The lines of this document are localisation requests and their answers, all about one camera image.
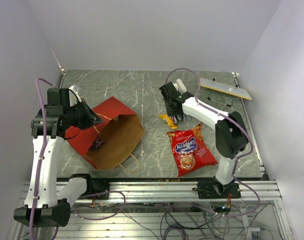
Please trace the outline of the silver foil snack packet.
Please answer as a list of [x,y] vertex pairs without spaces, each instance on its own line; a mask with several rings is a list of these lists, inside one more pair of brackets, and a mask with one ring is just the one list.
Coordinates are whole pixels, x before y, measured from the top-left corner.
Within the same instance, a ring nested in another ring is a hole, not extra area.
[[184,114],[183,115],[183,121],[185,123],[189,122],[192,119],[192,117],[190,115]]

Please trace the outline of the yellow snack packet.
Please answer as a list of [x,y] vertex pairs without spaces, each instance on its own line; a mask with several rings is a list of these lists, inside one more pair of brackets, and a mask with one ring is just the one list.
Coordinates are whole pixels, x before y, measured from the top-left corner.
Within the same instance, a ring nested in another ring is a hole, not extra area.
[[168,116],[167,114],[160,114],[159,118],[163,120],[170,129],[176,130],[179,128],[177,124],[173,123],[172,117]]

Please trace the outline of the purple candy packet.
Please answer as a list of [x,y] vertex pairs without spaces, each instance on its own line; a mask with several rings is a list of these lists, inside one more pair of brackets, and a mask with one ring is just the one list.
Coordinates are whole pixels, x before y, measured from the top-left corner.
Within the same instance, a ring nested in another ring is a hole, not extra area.
[[90,151],[94,151],[99,149],[102,145],[104,144],[104,140],[102,138],[100,138],[99,136],[97,136],[95,138],[95,140],[93,141],[93,143],[91,144],[91,146],[89,147]]
[[177,124],[178,124],[178,119],[177,119],[177,117],[176,117],[176,116],[172,116],[171,118],[172,118],[173,123],[174,123],[175,125],[177,125]]

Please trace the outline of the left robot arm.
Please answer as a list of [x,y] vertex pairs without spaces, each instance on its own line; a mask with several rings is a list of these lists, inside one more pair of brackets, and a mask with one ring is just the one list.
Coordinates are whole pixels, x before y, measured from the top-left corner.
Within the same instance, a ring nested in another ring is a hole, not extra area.
[[58,160],[70,127],[87,130],[103,120],[78,94],[79,87],[49,88],[47,104],[31,121],[33,165],[27,196],[13,218],[28,227],[64,227],[76,200],[90,198],[93,180],[88,173],[72,175],[67,185],[57,190]]

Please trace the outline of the red paper bag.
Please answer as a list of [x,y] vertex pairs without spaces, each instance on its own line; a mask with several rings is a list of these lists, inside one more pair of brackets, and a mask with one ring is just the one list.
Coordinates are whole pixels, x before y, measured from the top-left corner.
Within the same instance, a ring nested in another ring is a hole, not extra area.
[[[71,126],[65,132],[69,144],[97,170],[120,166],[129,173],[137,173],[141,162],[133,151],[145,133],[139,116],[113,96],[92,110],[102,118],[103,123],[86,130]],[[97,136],[104,140],[104,144],[90,151]]]

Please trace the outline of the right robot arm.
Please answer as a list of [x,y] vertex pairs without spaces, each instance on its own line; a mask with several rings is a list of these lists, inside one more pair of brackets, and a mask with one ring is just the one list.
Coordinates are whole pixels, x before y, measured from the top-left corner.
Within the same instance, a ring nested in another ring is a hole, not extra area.
[[215,147],[220,154],[218,169],[212,186],[213,194],[225,197],[235,182],[235,171],[241,153],[249,143],[249,135],[240,113],[218,110],[188,92],[181,80],[167,82],[159,88],[165,103],[166,113],[177,120],[191,116],[212,128]]

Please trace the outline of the red snack bag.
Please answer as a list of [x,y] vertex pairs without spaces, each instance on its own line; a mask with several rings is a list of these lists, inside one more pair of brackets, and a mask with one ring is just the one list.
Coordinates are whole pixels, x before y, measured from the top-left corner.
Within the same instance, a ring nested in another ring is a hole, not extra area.
[[202,167],[218,164],[218,161],[204,142],[202,128],[203,123],[199,123],[189,130],[167,132],[178,177],[182,177]]

